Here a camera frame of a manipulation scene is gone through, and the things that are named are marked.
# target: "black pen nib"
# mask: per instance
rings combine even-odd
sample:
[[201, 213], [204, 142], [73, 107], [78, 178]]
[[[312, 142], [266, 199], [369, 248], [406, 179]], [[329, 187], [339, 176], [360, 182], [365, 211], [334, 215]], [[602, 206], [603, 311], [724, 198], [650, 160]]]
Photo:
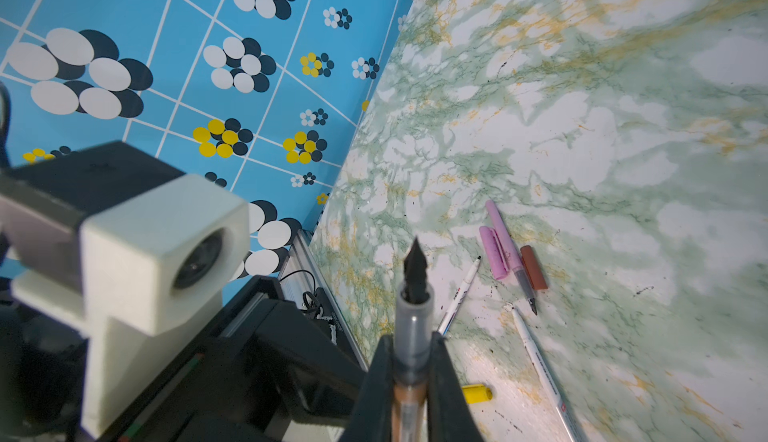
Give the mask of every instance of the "black pen nib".
[[418, 237], [413, 239], [411, 250], [403, 262], [406, 278], [405, 298], [409, 303], [424, 303], [429, 299], [427, 293], [427, 259], [418, 245]]

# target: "pen clip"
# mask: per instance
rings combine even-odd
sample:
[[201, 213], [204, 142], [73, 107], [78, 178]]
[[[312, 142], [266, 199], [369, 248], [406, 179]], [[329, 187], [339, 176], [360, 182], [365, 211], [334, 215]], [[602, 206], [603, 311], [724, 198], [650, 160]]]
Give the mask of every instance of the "pen clip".
[[491, 229], [491, 236], [493, 237], [493, 242], [496, 244], [496, 249], [498, 250], [498, 253], [502, 255], [502, 264], [504, 265], [504, 270], [509, 273], [509, 262], [507, 260], [508, 254], [504, 253], [504, 247], [502, 247], [502, 242], [498, 239], [498, 234], [496, 233], [496, 230]]

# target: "white pen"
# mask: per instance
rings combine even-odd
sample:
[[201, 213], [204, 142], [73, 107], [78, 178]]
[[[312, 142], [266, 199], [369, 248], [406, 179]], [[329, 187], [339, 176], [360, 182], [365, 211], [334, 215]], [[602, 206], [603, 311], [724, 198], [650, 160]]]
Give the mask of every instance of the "white pen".
[[576, 428], [575, 422], [571, 419], [571, 415], [568, 413], [568, 408], [565, 406], [565, 402], [560, 395], [560, 390], [554, 385], [554, 380], [549, 373], [549, 369], [547, 369], [547, 364], [544, 363], [544, 358], [542, 357], [541, 352], [538, 351], [536, 343], [531, 338], [531, 333], [528, 332], [528, 328], [525, 327], [523, 317], [520, 316], [520, 313], [514, 308], [514, 305], [508, 303], [508, 306], [512, 307], [514, 326], [518, 328], [518, 333], [520, 334], [520, 338], [523, 339], [523, 345], [533, 362], [533, 366], [538, 374], [538, 379], [542, 382], [544, 392], [547, 393], [549, 399], [552, 401], [554, 409], [557, 410], [560, 420], [562, 420], [563, 425], [568, 432], [568, 438], [571, 442], [584, 442], [584, 439], [581, 438], [581, 433], [578, 431], [578, 428]]
[[442, 318], [440, 325], [437, 327], [437, 332], [439, 332], [443, 337], [446, 336], [448, 327], [451, 326], [451, 322], [453, 322], [454, 317], [456, 317], [456, 313], [458, 313], [458, 306], [462, 304], [464, 297], [467, 296], [469, 287], [472, 286], [472, 279], [475, 278], [475, 275], [478, 273], [478, 268], [480, 268], [480, 257], [477, 257], [477, 260], [475, 260], [475, 263], [472, 264], [472, 267], [469, 269], [469, 273], [466, 277], [464, 277], [461, 285], [458, 286], [456, 295], [453, 296], [453, 301], [450, 305], [448, 305], [446, 316]]

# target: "pink pen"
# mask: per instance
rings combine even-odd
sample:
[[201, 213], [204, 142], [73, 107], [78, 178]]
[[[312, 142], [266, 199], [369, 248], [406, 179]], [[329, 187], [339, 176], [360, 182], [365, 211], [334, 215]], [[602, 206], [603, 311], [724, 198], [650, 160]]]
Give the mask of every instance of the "pink pen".
[[498, 213], [498, 208], [496, 208], [496, 204], [493, 203], [493, 200], [485, 202], [485, 210], [488, 211], [488, 215], [491, 217], [491, 222], [493, 223], [493, 228], [496, 235], [495, 238], [498, 241], [498, 245], [502, 249], [502, 257], [504, 259], [504, 263], [510, 271], [514, 272], [514, 276], [518, 279], [518, 283], [520, 284], [520, 288], [525, 294], [525, 298], [528, 299], [528, 303], [531, 305], [531, 310], [533, 310], [534, 314], [538, 315], [538, 312], [536, 311], [536, 298], [533, 292], [533, 286], [531, 285], [531, 281], [528, 279], [528, 274], [525, 273], [525, 267], [523, 266], [522, 260], [520, 260], [518, 250], [514, 248], [514, 243], [512, 242], [512, 238], [509, 236], [507, 226], [504, 225], [502, 215]]

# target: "patterned wall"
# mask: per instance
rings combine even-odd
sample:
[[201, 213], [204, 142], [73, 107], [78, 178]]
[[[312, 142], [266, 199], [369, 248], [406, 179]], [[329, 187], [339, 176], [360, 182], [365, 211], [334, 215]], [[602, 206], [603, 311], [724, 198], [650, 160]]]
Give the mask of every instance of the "patterned wall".
[[314, 228], [411, 3], [0, 0], [11, 162], [126, 141], [252, 201], [238, 275], [269, 273]]

